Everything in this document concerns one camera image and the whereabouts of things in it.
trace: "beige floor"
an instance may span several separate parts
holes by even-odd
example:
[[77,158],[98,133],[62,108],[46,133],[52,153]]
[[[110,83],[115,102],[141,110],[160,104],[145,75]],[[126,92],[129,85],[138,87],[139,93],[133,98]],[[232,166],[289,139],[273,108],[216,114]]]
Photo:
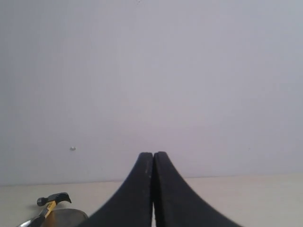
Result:
[[[302,227],[303,174],[187,179],[213,207],[245,227]],[[118,189],[121,182],[0,187],[0,225],[15,227],[36,215],[38,197],[68,192],[72,204],[88,215]]]

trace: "white wall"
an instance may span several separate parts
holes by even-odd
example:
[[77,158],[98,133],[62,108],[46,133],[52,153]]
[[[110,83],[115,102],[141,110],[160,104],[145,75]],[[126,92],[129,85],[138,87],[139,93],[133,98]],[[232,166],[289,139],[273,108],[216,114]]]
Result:
[[302,172],[303,3],[2,0],[0,184]]

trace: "hammer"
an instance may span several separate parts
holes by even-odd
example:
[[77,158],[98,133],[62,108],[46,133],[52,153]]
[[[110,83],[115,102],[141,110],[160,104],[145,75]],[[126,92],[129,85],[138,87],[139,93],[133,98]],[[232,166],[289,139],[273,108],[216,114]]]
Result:
[[40,227],[42,223],[45,221],[47,216],[52,212],[55,206],[62,201],[67,201],[71,203],[71,199],[66,192],[61,192],[57,194],[52,194],[47,198],[41,197],[37,199],[37,205],[42,207],[47,204],[46,207],[40,212],[36,217],[31,218],[30,220],[18,225],[17,227]]

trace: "claw hammer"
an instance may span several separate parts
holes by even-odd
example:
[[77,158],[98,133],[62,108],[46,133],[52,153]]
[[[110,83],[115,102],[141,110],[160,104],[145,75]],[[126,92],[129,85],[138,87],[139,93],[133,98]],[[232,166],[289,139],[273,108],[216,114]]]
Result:
[[71,203],[71,199],[66,192],[52,194],[47,198],[41,197],[37,200],[37,205],[42,207],[47,205],[43,208],[39,215],[36,217],[31,218],[30,220],[18,225],[17,227],[40,227],[42,223],[45,221],[47,216],[52,212],[55,206],[62,201],[67,201]]

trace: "hammer head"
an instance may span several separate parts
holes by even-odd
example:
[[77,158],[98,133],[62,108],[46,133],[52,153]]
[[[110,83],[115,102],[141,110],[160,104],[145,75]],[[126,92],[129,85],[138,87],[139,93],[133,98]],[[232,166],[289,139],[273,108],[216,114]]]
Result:
[[62,201],[67,201],[67,202],[71,203],[71,199],[70,199],[70,196],[68,195],[68,193],[61,192],[61,193],[57,193],[57,194],[52,194],[52,195],[48,196],[47,198],[41,197],[41,198],[37,199],[37,205],[39,207],[42,207],[45,204],[47,204],[48,202],[52,202],[52,201],[55,201],[56,204],[58,204],[59,202],[62,202]]

